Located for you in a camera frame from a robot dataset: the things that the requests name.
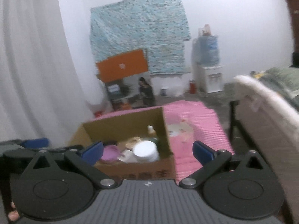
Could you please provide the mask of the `seated person in black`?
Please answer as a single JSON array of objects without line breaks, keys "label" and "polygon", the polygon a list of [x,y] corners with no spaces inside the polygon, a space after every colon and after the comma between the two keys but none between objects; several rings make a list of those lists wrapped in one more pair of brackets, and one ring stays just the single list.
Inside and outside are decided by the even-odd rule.
[{"label": "seated person in black", "polygon": [[156,105],[156,99],[152,91],[152,86],[143,77],[139,78],[138,83],[139,83],[139,93],[143,105],[146,107],[154,107]]}]

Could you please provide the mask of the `green dropper bottle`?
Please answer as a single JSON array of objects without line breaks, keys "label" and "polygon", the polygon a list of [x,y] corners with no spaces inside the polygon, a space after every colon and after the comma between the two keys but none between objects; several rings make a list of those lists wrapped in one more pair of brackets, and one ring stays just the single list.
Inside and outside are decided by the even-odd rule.
[{"label": "green dropper bottle", "polygon": [[147,134],[148,134],[147,139],[149,141],[154,142],[156,145],[159,144],[159,138],[153,126],[151,125],[147,126]]}]

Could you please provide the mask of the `brown wooden door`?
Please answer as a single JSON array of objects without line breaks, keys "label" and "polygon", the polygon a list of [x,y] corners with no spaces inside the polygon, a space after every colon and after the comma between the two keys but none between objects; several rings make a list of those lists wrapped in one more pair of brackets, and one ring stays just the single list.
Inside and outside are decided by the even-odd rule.
[{"label": "brown wooden door", "polygon": [[294,40],[291,67],[298,68],[298,0],[286,0],[286,2],[291,17],[291,27]]}]

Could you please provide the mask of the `water dispenser with bottle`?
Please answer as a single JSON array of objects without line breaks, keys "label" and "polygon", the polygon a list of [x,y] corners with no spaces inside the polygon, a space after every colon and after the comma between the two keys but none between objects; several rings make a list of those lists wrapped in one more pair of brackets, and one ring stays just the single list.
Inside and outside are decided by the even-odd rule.
[{"label": "water dispenser with bottle", "polygon": [[193,40],[192,62],[198,91],[206,94],[223,91],[218,36],[212,35],[208,24],[198,29],[198,37]]}]

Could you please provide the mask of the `white curtain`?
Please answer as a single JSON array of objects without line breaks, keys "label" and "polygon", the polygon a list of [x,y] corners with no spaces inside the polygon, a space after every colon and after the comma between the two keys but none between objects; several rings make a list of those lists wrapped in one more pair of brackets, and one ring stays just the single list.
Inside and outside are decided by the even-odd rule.
[{"label": "white curtain", "polygon": [[60,147],[102,102],[82,0],[1,0],[1,140]]}]

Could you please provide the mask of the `brown cardboard box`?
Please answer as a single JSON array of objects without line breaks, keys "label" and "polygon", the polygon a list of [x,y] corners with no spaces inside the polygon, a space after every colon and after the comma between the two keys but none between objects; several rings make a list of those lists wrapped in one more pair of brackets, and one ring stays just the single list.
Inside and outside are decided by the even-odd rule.
[{"label": "brown cardboard box", "polygon": [[[139,162],[133,147],[141,141],[157,145],[159,160]],[[100,119],[81,124],[68,142],[69,146],[88,147],[92,143],[115,144],[125,159],[98,160],[95,167],[115,180],[175,179],[174,155],[170,148],[162,107],[116,111]]]}]

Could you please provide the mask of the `gold lid candle jar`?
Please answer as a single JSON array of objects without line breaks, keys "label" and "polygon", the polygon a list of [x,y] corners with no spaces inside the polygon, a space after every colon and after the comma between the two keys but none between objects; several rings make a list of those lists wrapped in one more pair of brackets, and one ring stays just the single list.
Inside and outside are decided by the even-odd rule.
[{"label": "gold lid candle jar", "polygon": [[135,137],[117,142],[117,147],[119,148],[119,150],[121,152],[124,151],[125,149],[132,150],[136,144],[138,144],[139,142],[145,141],[145,140],[146,140],[145,138],[135,136]]}]

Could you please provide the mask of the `orange board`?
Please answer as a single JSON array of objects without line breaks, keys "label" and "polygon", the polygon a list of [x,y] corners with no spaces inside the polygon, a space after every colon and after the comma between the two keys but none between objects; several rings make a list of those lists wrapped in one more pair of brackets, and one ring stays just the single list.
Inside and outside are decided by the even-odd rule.
[{"label": "orange board", "polygon": [[109,57],[104,61],[97,62],[96,66],[99,71],[97,76],[104,83],[148,72],[143,50],[134,50]]}]

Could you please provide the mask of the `blue patterned wall cloth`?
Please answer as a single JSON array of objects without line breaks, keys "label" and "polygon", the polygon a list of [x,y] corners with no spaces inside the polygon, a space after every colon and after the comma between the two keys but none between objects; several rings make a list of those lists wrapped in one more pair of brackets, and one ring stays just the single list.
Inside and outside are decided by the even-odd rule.
[{"label": "blue patterned wall cloth", "polygon": [[184,43],[191,39],[182,0],[123,0],[91,11],[95,61],[141,49],[151,74],[184,74]]}]

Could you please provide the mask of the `pink checkered tablecloth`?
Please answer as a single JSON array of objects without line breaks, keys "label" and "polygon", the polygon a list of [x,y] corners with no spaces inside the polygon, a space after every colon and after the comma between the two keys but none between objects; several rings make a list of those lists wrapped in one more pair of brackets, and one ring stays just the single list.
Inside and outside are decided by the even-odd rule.
[{"label": "pink checkered tablecloth", "polygon": [[87,123],[85,130],[92,140],[117,141],[123,149],[125,140],[147,137],[149,125],[159,139],[159,161],[100,163],[101,171],[124,179],[179,181],[201,167],[192,153],[194,141],[215,150],[232,151],[217,114],[201,102],[177,101],[161,107],[113,112]]}]

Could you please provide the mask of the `purple collapsible cup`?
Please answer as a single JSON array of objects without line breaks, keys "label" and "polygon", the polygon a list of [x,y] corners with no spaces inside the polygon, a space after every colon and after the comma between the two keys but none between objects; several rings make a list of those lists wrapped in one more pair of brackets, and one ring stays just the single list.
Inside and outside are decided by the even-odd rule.
[{"label": "purple collapsible cup", "polygon": [[116,145],[107,145],[103,148],[103,155],[100,161],[103,163],[112,163],[118,160],[120,156],[119,148]]}]

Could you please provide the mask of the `grey sofa with blanket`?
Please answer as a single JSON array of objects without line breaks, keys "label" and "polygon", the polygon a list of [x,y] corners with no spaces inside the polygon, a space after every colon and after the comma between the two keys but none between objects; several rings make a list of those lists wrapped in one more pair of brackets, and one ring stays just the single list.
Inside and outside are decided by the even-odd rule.
[{"label": "grey sofa with blanket", "polygon": [[235,119],[279,178],[298,223],[298,69],[238,75],[234,84]]}]

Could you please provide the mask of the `white pill bottle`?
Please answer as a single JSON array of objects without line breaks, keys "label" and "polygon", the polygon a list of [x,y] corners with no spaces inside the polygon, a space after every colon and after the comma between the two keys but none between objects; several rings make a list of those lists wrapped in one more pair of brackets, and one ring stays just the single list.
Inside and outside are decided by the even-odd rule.
[{"label": "white pill bottle", "polygon": [[155,162],[160,160],[157,145],[152,141],[141,141],[137,143],[132,152],[135,159],[140,163]]}]

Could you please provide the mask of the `white power adapter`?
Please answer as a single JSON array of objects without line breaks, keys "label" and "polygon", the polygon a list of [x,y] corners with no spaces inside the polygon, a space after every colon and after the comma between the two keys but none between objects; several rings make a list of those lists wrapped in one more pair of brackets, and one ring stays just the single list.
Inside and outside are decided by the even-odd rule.
[{"label": "white power adapter", "polygon": [[118,160],[123,163],[137,163],[134,153],[131,150],[125,149],[118,157]]}]

